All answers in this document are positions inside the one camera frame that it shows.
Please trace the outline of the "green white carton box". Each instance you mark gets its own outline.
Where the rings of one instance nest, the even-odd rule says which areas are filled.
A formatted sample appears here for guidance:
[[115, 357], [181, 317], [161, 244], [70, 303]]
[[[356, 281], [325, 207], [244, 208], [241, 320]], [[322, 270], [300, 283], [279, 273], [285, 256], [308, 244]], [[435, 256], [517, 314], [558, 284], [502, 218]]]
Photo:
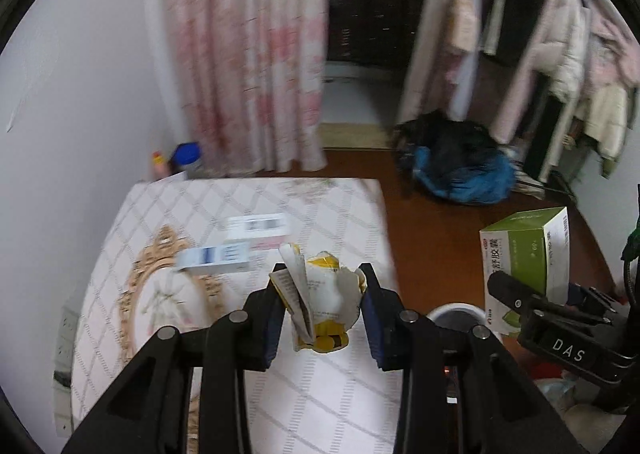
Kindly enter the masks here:
[[564, 305], [570, 281], [567, 209], [518, 211], [480, 230], [484, 279], [502, 271], [553, 304]]

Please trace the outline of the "yellow white paper trash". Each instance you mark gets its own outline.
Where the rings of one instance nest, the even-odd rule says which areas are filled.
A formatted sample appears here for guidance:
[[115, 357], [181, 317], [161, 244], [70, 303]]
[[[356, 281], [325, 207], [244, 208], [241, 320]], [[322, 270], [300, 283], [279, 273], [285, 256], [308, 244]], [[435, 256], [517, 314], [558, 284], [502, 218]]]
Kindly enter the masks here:
[[360, 315], [367, 278], [337, 257], [321, 252], [307, 258], [300, 247], [279, 247], [282, 270], [269, 274], [292, 321], [293, 348], [331, 353], [346, 348], [348, 331]]

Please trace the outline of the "white blue medicine box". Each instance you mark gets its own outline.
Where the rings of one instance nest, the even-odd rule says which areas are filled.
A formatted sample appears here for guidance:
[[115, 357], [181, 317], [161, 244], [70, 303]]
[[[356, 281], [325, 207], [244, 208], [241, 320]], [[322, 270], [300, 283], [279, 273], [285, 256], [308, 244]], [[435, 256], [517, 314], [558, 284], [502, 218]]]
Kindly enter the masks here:
[[177, 270], [193, 275], [218, 275], [250, 269], [250, 243], [233, 242], [216, 246], [192, 247], [178, 252]]

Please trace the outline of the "white barcode medicine box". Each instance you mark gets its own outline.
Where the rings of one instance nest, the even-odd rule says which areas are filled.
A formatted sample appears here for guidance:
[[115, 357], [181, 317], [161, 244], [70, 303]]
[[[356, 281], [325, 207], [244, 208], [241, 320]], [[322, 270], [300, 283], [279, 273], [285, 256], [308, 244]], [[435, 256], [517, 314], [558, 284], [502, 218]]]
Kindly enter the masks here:
[[246, 242], [251, 249], [275, 249], [288, 240], [291, 226], [286, 214], [259, 214], [230, 217], [226, 224], [227, 243]]

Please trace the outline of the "white round trash bin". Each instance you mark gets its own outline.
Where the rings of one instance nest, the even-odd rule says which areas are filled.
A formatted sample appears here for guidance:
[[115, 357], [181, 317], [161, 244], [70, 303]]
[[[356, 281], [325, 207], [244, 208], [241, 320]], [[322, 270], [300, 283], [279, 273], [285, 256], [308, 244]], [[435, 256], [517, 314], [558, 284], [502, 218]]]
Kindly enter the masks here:
[[472, 331], [477, 325], [486, 324], [486, 315], [482, 309], [463, 303], [439, 306], [433, 309], [427, 318], [442, 329], [463, 333]]

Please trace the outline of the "orange small bottle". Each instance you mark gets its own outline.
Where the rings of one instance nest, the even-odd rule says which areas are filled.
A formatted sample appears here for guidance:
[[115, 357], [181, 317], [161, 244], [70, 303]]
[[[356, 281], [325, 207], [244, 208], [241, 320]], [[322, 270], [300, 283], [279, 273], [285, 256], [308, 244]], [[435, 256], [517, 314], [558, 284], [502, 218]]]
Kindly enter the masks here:
[[170, 168], [160, 151], [152, 154], [152, 166], [155, 180], [165, 179], [170, 175]]

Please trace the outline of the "blue cap bottle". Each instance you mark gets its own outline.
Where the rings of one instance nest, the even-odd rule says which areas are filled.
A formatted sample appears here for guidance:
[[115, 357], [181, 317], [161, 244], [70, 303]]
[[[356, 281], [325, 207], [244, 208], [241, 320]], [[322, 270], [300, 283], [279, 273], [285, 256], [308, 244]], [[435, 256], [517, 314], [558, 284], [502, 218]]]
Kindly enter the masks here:
[[193, 174], [202, 168], [202, 153], [197, 142], [180, 143], [172, 153], [169, 164], [172, 171]]

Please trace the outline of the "beige doormat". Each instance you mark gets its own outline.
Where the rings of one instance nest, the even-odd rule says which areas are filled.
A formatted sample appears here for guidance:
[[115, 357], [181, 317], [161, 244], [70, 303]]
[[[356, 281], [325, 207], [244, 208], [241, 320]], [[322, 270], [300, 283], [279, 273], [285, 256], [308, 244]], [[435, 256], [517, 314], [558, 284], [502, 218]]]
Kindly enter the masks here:
[[390, 131], [375, 124], [322, 123], [320, 138], [326, 149], [388, 150]]

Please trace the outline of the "hanging light clothes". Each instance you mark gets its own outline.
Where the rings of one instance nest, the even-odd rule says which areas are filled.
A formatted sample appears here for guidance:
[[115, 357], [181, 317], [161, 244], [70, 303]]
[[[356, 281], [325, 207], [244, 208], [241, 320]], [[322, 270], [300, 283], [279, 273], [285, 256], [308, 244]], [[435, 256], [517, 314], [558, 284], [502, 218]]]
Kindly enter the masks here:
[[484, 126], [548, 180], [585, 145], [616, 170], [639, 111], [639, 0], [424, 0], [398, 118]]

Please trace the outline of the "pink floral curtain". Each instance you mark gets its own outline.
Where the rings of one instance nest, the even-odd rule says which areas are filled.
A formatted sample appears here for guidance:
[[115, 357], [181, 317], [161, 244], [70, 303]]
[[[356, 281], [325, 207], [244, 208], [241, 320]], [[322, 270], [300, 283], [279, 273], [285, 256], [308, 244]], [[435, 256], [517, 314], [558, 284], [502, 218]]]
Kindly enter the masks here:
[[329, 0], [145, 0], [169, 123], [208, 174], [316, 171]]

